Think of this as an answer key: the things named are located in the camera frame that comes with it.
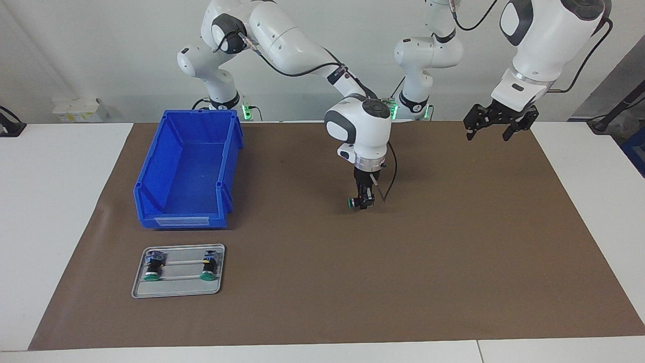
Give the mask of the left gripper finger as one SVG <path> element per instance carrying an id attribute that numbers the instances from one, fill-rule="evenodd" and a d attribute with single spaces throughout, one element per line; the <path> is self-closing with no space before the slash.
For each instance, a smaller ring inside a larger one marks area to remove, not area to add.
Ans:
<path id="1" fill-rule="evenodd" d="M 497 109 L 491 106 L 482 106 L 475 104 L 469 110 L 464 118 L 464 126 L 466 129 L 466 139 L 470 142 L 477 131 L 494 124 L 494 119 L 497 116 Z"/>
<path id="2" fill-rule="evenodd" d="M 509 118 L 506 131 L 502 134 L 503 140 L 508 142 L 514 134 L 519 133 L 520 131 L 529 131 L 538 116 L 539 111 L 537 108 L 529 108 L 522 117 Z"/>

